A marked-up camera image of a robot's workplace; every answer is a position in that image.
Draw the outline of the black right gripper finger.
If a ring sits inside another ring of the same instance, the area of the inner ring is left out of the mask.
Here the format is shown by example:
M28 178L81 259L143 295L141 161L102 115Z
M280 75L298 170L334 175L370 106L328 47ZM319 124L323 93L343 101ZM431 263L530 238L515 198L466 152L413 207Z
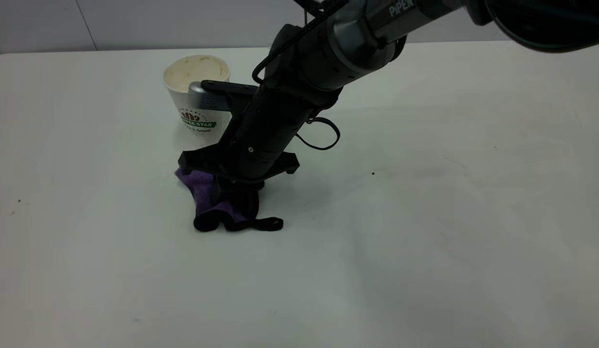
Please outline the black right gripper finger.
M212 209L223 211L228 203L228 180L213 176L211 184Z
M234 209L239 221L255 220L259 213L259 189L244 188L234 194Z

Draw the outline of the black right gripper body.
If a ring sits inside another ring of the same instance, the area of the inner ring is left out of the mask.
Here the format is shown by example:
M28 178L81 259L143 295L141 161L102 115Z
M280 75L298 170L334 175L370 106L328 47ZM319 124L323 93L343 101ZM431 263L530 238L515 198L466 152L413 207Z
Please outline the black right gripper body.
M285 148L306 122L336 103L339 91L293 96L231 82L193 82L190 97L197 106L232 117L215 145L182 152L181 174L219 176L228 180L228 190L240 190L262 189L273 176L293 174L299 162Z

